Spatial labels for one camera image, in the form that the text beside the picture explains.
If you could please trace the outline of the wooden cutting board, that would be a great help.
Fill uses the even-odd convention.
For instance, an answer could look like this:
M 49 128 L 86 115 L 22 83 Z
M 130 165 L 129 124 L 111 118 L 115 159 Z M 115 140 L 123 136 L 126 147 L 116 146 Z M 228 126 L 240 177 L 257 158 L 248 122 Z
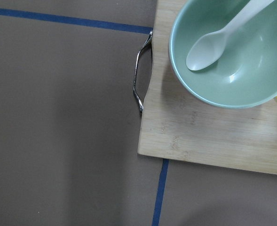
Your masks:
M 277 175 L 276 100 L 247 109 L 214 107 L 191 95 L 173 73 L 168 41 L 184 3 L 157 3 L 138 153 Z

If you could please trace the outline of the white spoon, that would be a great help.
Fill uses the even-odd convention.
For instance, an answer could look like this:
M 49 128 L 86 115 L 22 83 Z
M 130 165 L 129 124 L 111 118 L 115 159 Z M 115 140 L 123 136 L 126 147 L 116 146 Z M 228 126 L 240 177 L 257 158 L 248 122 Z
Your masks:
M 251 0 L 223 28 L 201 36 L 187 54 L 187 68 L 198 71 L 215 63 L 224 53 L 230 35 L 272 2 Z

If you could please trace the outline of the green bowl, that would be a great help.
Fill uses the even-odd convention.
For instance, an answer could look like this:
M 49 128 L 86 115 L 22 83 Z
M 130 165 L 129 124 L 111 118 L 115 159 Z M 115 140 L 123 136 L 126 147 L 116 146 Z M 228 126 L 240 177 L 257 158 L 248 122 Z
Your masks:
M 172 26 L 169 60 L 176 77 L 214 106 L 248 108 L 277 96 L 277 0 L 230 36 L 218 61 L 199 71 L 186 66 L 197 39 L 223 28 L 245 5 L 245 0 L 189 0 Z

